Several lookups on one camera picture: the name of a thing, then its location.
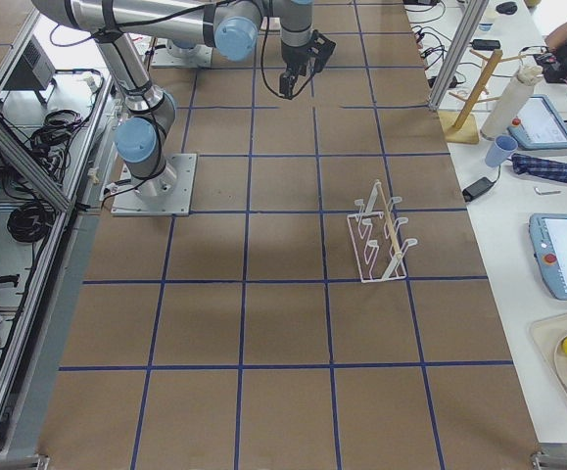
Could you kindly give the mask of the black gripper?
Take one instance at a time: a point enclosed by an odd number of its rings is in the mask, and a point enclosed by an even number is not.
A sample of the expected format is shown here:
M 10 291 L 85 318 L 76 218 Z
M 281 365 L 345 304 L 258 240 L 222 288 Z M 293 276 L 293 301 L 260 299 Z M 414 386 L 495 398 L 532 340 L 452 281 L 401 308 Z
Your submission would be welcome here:
M 298 47 L 282 45 L 282 59 L 286 64 L 286 70 L 279 75 L 279 93 L 282 98 L 294 98 L 297 78 L 307 75 L 310 58 L 310 47 L 307 45 Z

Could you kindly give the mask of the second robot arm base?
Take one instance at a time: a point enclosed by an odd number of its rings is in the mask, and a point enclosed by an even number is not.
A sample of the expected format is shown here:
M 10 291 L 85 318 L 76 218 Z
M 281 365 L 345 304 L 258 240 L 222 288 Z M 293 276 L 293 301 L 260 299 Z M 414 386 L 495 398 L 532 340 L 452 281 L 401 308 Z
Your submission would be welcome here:
M 208 69 L 212 64 L 213 48 L 195 44 L 179 47 L 168 39 L 161 39 L 155 46 L 151 65 L 153 68 Z

